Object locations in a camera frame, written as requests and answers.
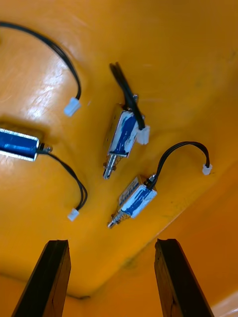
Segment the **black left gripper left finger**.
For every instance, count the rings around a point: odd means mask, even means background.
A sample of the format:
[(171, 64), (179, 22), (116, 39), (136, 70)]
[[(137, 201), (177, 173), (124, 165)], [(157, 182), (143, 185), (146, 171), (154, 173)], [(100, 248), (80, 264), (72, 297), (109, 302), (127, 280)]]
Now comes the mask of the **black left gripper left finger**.
[(50, 240), (34, 267), (13, 317), (60, 317), (71, 271), (67, 240)]

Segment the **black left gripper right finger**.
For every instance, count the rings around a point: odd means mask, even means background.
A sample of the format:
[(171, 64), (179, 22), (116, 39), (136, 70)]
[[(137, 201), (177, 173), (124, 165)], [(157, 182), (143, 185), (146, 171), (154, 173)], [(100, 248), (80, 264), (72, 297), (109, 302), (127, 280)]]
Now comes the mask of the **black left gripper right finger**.
[(154, 269), (165, 317), (212, 317), (214, 314), (176, 239), (158, 239)]

